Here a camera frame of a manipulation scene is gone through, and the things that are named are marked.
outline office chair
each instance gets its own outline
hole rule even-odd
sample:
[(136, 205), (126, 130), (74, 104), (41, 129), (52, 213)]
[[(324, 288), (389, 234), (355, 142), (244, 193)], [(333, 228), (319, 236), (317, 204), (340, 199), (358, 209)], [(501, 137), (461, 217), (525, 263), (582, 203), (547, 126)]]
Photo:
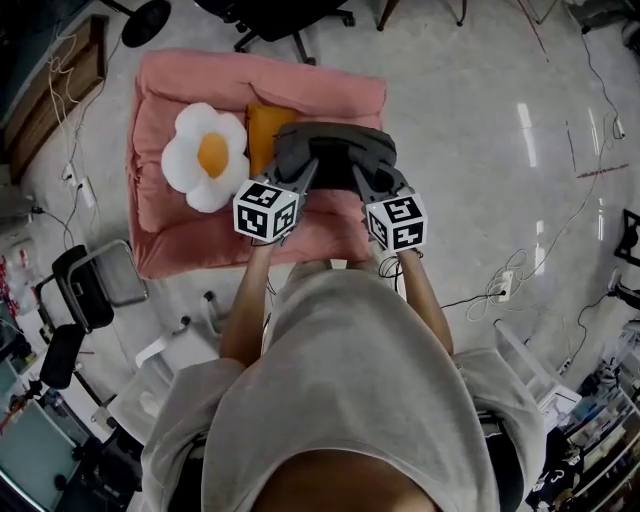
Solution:
[(313, 25), (326, 16), (337, 16), (347, 27), (353, 27), (356, 19), (351, 11), (338, 9), (346, 0), (325, 0), (322, 2), (300, 2), (299, 0), (196, 0), (207, 12), (219, 16), (225, 23), (236, 23), (239, 32), (246, 33), (235, 45), (234, 50), (246, 53), (246, 45), (255, 38), (273, 42), (283, 37), (293, 36), (302, 62), (316, 65), (316, 59), (309, 57), (305, 50), (300, 30)]

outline fiducial marker cube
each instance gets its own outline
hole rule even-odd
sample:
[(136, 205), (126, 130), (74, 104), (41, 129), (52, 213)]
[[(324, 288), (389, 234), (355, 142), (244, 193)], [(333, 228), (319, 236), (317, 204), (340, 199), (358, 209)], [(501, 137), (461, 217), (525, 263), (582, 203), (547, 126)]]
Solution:
[(366, 213), (369, 233), (385, 249), (406, 251), (427, 241), (427, 214), (418, 194), (370, 203)]
[(238, 233), (274, 242), (296, 225), (300, 196), (253, 180), (233, 198), (233, 227)]

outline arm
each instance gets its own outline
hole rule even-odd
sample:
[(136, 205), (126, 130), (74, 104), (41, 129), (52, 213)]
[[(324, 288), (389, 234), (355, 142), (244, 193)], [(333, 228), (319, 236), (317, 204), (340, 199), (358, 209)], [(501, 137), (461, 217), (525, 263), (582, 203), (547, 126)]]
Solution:
[(404, 274), (407, 302), (433, 331), (449, 355), (453, 355), (453, 340), (449, 324), (420, 263), (420, 257), (415, 251), (401, 251), (398, 253), (398, 259)]
[(275, 244), (253, 248), (247, 270), (233, 301), (220, 340), (220, 357), (235, 359), (247, 368), (260, 357), (264, 291)]

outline orange cushion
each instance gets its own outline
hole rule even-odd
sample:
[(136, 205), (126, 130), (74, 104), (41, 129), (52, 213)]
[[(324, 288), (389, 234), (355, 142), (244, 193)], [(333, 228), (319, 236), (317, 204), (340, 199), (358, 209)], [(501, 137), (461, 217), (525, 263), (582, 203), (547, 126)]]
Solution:
[(250, 175), (258, 176), (273, 160), (273, 143), (283, 124), (293, 123), (296, 111), (269, 107), (259, 103), (247, 105), (247, 134), (249, 136)]

